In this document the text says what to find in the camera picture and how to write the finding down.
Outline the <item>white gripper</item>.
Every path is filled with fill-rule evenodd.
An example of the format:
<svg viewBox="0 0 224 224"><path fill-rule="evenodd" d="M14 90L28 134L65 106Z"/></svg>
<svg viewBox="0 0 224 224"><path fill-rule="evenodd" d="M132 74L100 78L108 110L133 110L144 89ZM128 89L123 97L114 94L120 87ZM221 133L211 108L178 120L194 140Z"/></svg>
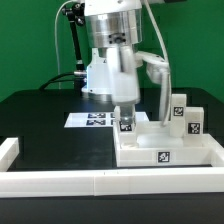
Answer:
<svg viewBox="0 0 224 224"><path fill-rule="evenodd" d="M116 45L106 52L112 102L120 107L120 121L132 124L133 107L140 100L136 62L130 46Z"/></svg>

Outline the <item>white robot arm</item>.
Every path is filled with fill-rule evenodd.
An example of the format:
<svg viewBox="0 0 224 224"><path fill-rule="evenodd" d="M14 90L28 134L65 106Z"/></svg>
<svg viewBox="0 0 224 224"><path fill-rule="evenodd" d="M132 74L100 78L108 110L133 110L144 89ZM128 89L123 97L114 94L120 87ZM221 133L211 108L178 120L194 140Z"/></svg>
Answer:
<svg viewBox="0 0 224 224"><path fill-rule="evenodd" d="M84 18L90 46L105 51L111 96L121 118L130 122L130 110L140 100L136 68L147 63L147 74L161 86L159 119L168 122L171 106L171 80L168 54L155 55L135 51L142 41L141 12L163 0L84 0Z"/></svg>

